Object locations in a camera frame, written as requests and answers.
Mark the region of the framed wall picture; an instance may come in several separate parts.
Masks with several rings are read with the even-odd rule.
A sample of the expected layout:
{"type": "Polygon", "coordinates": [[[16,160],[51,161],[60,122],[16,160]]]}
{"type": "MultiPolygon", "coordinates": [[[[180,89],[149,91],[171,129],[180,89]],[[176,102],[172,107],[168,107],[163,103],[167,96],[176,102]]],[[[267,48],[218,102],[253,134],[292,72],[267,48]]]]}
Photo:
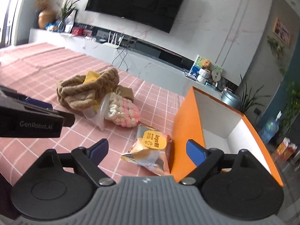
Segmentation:
{"type": "Polygon", "coordinates": [[[273,33],[283,42],[285,46],[289,46],[291,33],[278,17],[274,22],[273,33]]]}

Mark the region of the pink checked tablecloth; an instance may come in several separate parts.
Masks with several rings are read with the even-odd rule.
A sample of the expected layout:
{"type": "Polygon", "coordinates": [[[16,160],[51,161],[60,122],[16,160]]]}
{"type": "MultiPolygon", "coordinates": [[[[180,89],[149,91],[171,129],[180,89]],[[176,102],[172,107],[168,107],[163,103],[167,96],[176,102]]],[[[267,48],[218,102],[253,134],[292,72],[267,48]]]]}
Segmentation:
{"type": "Polygon", "coordinates": [[[100,163],[103,171],[115,180],[122,176],[149,176],[150,172],[121,159],[136,141],[134,128],[122,127],[111,121],[99,128],[83,111],[93,109],[99,96],[98,85],[84,88],[88,72],[106,77],[104,86],[118,81],[133,90],[133,102],[145,125],[171,134],[174,118],[184,97],[146,82],[125,71],[114,69],[106,62],[48,43],[30,43],[1,50],[1,85],[28,97],[49,103],[54,109],[75,114],[75,123],[62,129],[58,138],[1,138],[1,174],[10,184],[25,173],[47,149],[68,152],[89,147],[106,138],[109,151],[100,163]]]}

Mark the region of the potted green plant right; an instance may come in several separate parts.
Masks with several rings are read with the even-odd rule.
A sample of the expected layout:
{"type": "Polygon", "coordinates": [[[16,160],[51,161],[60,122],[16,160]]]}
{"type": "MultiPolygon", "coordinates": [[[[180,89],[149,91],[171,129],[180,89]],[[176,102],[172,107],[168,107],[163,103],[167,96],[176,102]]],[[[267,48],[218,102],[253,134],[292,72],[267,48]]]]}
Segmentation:
{"type": "Polygon", "coordinates": [[[260,88],[258,88],[255,92],[252,92],[252,87],[248,89],[248,83],[247,78],[240,75],[241,78],[241,88],[242,92],[236,93],[237,97],[241,100],[241,105],[239,107],[239,111],[243,114],[245,114],[248,109],[250,109],[253,106],[264,106],[264,104],[260,103],[259,100],[262,98],[270,98],[271,95],[259,95],[259,92],[264,88],[264,85],[262,85],[260,88]]]}

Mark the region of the orange cardboard box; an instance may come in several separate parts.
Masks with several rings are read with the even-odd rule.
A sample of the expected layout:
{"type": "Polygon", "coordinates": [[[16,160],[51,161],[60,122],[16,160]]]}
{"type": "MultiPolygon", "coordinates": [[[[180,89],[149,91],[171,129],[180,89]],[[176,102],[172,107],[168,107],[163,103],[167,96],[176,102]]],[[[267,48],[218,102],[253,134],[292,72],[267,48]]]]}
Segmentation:
{"type": "Polygon", "coordinates": [[[196,167],[186,153],[189,139],[207,149],[218,148],[227,154],[247,149],[278,184],[283,185],[271,155],[247,117],[195,87],[188,91],[174,119],[170,166],[175,181],[182,180],[196,167]]]}

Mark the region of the potted green plant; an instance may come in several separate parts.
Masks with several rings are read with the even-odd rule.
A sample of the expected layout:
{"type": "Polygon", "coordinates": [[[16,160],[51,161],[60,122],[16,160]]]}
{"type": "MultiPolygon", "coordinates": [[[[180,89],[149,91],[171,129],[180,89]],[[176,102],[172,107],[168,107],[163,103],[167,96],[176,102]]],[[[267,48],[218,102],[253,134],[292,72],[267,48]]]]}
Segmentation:
{"type": "Polygon", "coordinates": [[[81,0],[65,0],[61,7],[61,22],[58,25],[57,32],[63,33],[66,28],[66,20],[75,10],[75,4],[81,0]]]}
{"type": "Polygon", "coordinates": [[[262,85],[260,88],[258,88],[255,92],[252,92],[252,87],[248,89],[248,83],[247,78],[240,75],[241,78],[241,88],[242,92],[236,93],[237,97],[241,100],[241,105],[239,107],[239,111],[243,114],[245,114],[248,109],[250,109],[253,106],[264,106],[264,104],[260,103],[259,100],[262,98],[270,98],[271,95],[259,95],[259,92],[264,88],[264,85],[262,85]]]}

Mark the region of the yellow cloth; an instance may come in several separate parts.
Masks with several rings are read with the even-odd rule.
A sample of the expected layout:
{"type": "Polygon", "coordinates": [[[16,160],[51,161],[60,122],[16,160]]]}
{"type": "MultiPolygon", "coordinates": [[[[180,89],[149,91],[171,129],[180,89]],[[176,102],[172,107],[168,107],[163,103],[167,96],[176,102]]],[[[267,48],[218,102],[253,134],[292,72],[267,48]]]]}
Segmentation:
{"type": "Polygon", "coordinates": [[[100,76],[101,76],[100,73],[97,73],[97,72],[94,72],[94,71],[88,71],[87,74],[86,74],[86,76],[85,76],[85,80],[84,80],[83,84],[94,82],[100,76]]]}

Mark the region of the teddy bear on cups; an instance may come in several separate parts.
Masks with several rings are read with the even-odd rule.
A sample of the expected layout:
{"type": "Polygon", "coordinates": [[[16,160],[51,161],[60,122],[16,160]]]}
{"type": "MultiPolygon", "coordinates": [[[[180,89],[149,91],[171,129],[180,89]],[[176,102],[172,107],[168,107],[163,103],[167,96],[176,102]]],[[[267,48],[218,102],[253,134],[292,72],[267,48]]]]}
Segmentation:
{"type": "Polygon", "coordinates": [[[197,81],[199,83],[205,84],[207,79],[211,76],[211,67],[212,63],[208,59],[203,59],[200,64],[200,70],[198,72],[197,81]]]}

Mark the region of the colourful gift box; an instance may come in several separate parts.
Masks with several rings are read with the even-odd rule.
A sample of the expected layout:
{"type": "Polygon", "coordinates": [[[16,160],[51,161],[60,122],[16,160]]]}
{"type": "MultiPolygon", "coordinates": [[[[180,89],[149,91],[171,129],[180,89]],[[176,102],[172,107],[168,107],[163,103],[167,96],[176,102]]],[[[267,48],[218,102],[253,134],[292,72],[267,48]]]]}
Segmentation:
{"type": "Polygon", "coordinates": [[[292,143],[289,138],[285,137],[272,154],[272,157],[287,161],[293,154],[296,153],[297,149],[297,145],[292,143]]]}

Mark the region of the white tv cabinet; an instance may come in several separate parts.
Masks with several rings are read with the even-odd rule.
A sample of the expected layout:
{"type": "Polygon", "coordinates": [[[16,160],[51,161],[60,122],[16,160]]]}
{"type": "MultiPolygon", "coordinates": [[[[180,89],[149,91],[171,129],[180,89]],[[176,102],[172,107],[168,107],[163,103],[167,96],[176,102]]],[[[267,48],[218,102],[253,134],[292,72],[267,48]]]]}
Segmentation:
{"type": "Polygon", "coordinates": [[[194,86],[217,99],[221,98],[220,92],[187,78],[182,70],[129,49],[114,49],[84,37],[67,37],[35,28],[30,29],[28,41],[47,42],[87,54],[181,96],[187,95],[189,89],[194,86]]]}

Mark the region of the golden vase dried flowers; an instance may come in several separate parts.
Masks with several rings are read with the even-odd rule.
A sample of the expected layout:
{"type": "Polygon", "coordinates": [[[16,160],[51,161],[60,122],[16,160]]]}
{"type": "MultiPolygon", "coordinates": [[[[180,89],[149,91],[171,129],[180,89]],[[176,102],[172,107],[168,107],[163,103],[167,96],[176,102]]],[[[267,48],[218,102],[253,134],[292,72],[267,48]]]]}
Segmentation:
{"type": "Polygon", "coordinates": [[[39,29],[45,29],[46,24],[56,20],[56,11],[52,9],[51,0],[35,0],[35,7],[38,11],[39,29]]]}

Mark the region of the brown knitted scarf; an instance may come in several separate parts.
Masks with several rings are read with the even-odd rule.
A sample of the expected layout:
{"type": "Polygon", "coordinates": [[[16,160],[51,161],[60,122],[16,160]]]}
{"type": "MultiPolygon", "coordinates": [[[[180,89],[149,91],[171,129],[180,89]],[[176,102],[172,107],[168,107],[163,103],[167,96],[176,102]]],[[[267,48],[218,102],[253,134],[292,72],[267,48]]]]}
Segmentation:
{"type": "Polygon", "coordinates": [[[83,84],[85,75],[75,75],[56,85],[57,100],[65,107],[75,111],[84,111],[95,103],[100,103],[105,95],[111,93],[119,84],[119,73],[116,68],[108,67],[100,72],[100,77],[83,84]]]}

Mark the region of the blue water bottle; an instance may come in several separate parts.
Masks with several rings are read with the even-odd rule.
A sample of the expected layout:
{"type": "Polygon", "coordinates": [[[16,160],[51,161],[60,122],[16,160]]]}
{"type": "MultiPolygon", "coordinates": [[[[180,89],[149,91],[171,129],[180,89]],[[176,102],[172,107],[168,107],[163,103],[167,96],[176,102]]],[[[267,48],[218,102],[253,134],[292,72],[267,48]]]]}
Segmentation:
{"type": "Polygon", "coordinates": [[[269,143],[271,138],[277,133],[279,130],[279,122],[282,116],[282,112],[279,111],[276,118],[270,118],[263,128],[258,132],[258,135],[262,142],[266,145],[269,143]]]}

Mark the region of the snack bag yellow label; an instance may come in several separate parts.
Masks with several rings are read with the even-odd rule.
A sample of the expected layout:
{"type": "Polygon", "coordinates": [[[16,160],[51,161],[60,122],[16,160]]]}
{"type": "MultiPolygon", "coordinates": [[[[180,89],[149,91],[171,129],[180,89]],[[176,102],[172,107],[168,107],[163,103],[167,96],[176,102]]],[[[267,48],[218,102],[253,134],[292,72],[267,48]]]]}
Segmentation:
{"type": "Polygon", "coordinates": [[[136,142],[121,155],[121,160],[142,166],[158,176],[170,175],[170,135],[140,123],[136,137],[136,142]]]}

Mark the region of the clear plastic bag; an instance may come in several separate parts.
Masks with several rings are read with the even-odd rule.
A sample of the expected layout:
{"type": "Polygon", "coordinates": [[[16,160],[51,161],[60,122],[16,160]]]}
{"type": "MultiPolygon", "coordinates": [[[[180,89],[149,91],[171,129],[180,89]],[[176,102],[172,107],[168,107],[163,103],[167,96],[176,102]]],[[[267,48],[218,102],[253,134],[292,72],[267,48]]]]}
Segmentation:
{"type": "Polygon", "coordinates": [[[86,119],[94,123],[102,132],[105,130],[105,116],[109,108],[109,94],[105,95],[98,108],[91,107],[83,111],[86,119]]]}

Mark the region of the potted green plant left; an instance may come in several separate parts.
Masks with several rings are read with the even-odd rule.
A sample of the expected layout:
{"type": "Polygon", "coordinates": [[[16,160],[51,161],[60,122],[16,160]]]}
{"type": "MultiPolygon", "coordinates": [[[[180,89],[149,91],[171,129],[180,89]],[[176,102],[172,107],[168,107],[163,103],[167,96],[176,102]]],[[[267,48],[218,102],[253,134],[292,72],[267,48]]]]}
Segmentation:
{"type": "Polygon", "coordinates": [[[63,33],[66,28],[66,20],[75,10],[75,4],[81,0],[65,0],[61,7],[61,22],[58,25],[57,32],[63,33]]]}

